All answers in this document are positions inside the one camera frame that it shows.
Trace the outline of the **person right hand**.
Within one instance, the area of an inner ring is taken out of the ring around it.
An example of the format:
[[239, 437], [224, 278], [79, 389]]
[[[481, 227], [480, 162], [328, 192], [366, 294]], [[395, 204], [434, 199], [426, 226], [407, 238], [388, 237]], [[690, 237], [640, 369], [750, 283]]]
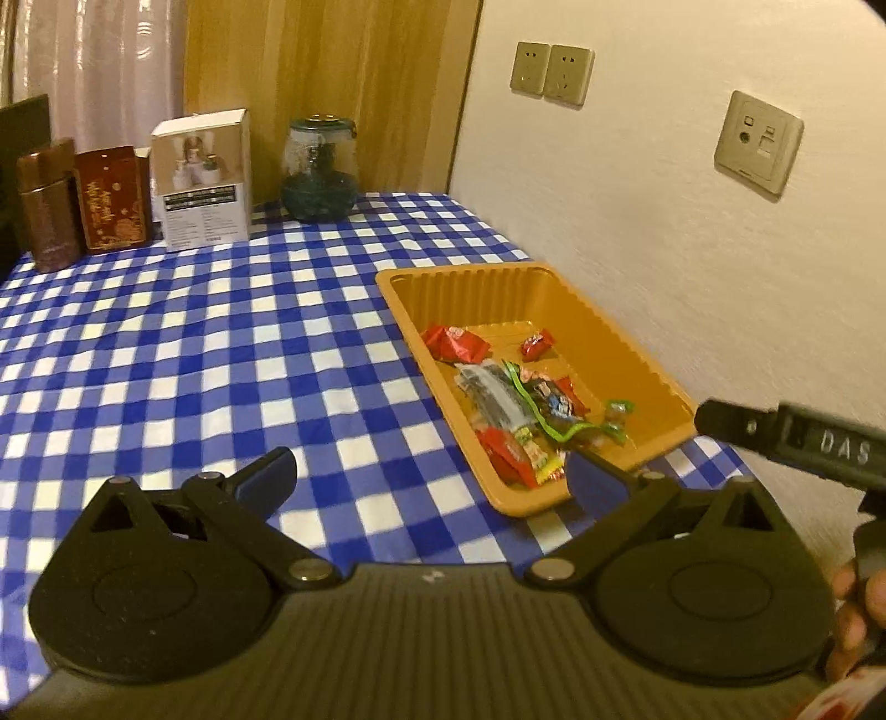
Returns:
[[838, 568], [831, 582], [839, 603], [833, 626], [833, 648], [826, 661], [826, 678], [837, 682], [846, 678], [868, 654], [868, 635], [874, 627], [884, 629], [886, 614], [886, 574], [873, 574], [859, 589], [853, 563]]

